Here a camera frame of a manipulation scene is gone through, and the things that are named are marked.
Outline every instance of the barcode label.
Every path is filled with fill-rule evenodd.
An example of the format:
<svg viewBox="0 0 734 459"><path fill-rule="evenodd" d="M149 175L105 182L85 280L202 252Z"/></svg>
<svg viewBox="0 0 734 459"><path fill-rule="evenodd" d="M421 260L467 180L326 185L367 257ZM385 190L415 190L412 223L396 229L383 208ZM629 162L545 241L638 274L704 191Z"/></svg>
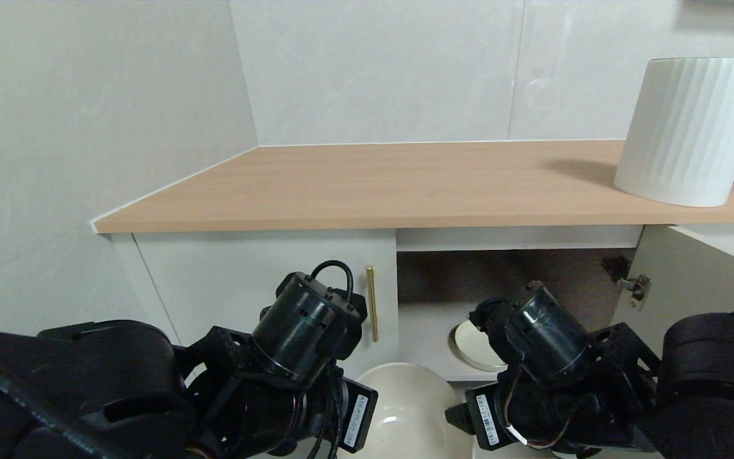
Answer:
<svg viewBox="0 0 734 459"><path fill-rule="evenodd" d="M489 409L489 402L486 401L485 395L477 396L477 407L480 409L480 418L483 420L483 428L486 430L489 446L494 446L500 442L500 439L498 438L498 430L494 427L492 410Z"/></svg>
<svg viewBox="0 0 734 459"><path fill-rule="evenodd" d="M364 418L364 411L367 410L367 397L359 394L356 397L356 406L353 407L353 415L350 416L350 424L347 425L347 433L344 435L344 444L353 448L356 446L356 439L359 438L359 430L361 430L361 420Z"/></svg>

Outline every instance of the ribbed white vase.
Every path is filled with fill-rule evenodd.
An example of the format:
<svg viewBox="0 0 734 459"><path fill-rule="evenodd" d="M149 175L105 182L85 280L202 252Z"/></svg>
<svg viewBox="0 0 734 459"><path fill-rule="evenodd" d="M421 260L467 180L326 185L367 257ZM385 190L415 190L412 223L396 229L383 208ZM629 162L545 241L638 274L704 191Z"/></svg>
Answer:
<svg viewBox="0 0 734 459"><path fill-rule="evenodd" d="M614 185L691 207L726 203L734 181L734 58L647 63Z"/></svg>

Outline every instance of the robotic arm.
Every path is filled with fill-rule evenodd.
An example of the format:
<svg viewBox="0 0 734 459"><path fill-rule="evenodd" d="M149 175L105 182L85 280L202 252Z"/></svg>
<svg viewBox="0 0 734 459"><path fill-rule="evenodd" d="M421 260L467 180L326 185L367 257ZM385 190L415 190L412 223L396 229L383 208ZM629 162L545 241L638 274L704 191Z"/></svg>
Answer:
<svg viewBox="0 0 734 459"><path fill-rule="evenodd" d="M347 289L315 280L330 266ZM189 347L133 321L0 333L0 458L285 456L312 437L311 456L323 439L358 451L378 393L335 365L367 315L352 285L340 261L289 274L251 334L214 326Z"/></svg>
<svg viewBox="0 0 734 459"><path fill-rule="evenodd" d="M345 271L346 289L315 280L330 266ZM314 437L310 456L323 439L358 451L378 393L335 361L355 349L365 318L349 268L327 261L289 274L251 334L214 326L181 347L132 321L0 333L0 459L285 456ZM541 282L486 300L470 319L509 363L446 412L480 447L734 459L734 313L680 321L663 360L624 323L588 333Z"/></svg>
<svg viewBox="0 0 734 459"><path fill-rule="evenodd" d="M624 323L588 333L541 282L486 300L469 319L509 364L446 412L481 448L734 459L734 313L676 323L662 360Z"/></svg>

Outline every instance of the white bowl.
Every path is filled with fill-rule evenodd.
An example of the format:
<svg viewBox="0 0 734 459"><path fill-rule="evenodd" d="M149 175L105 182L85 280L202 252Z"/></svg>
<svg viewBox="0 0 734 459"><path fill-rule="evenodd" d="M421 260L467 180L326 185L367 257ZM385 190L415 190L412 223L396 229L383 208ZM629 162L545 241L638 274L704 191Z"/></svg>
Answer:
<svg viewBox="0 0 734 459"><path fill-rule="evenodd" d="M489 337L469 320L452 330L452 342L455 343L461 358L479 370L502 372L508 367L489 345Z"/></svg>
<svg viewBox="0 0 734 459"><path fill-rule="evenodd" d="M471 459L474 439L446 422L443 414L460 404L452 386L436 373L411 363L387 363L358 379L378 390L378 406L364 448L339 457L374 459Z"/></svg>

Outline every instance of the white tile wall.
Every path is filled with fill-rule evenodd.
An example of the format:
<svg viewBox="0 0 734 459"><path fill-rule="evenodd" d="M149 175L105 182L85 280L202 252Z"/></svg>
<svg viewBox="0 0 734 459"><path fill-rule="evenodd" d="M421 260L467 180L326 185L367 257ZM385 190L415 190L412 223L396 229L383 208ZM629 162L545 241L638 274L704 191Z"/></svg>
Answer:
<svg viewBox="0 0 734 459"><path fill-rule="evenodd" d="M507 138L522 0L232 0L262 145Z"/></svg>
<svg viewBox="0 0 734 459"><path fill-rule="evenodd" d="M647 61L734 57L734 3L528 0L511 139L624 138Z"/></svg>
<svg viewBox="0 0 734 459"><path fill-rule="evenodd" d="M86 225L0 268L0 331L108 319L148 321L115 248Z"/></svg>
<svg viewBox="0 0 734 459"><path fill-rule="evenodd" d="M256 145L225 2L0 2L0 266Z"/></svg>
<svg viewBox="0 0 734 459"><path fill-rule="evenodd" d="M231 2L263 145L621 138L648 60L734 56L734 3Z"/></svg>

